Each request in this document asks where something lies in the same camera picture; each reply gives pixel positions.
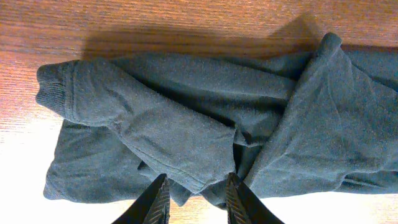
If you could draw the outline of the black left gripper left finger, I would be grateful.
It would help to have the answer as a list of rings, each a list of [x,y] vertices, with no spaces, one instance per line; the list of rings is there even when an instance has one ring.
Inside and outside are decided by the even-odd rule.
[[[168,224],[169,219],[169,182],[160,174],[112,224]]]

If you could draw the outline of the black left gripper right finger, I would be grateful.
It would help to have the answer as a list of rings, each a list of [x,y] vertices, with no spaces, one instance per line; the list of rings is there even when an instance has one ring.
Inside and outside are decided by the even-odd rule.
[[[228,174],[226,208],[229,224],[284,224],[235,173]]]

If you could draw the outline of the black printed t-shirt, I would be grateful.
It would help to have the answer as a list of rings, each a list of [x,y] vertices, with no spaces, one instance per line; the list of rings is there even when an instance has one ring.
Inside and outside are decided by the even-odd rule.
[[[63,118],[50,200],[135,199],[159,175],[183,205],[225,206],[234,172],[259,197],[397,192],[397,54],[270,58],[137,54],[37,71],[38,104]]]

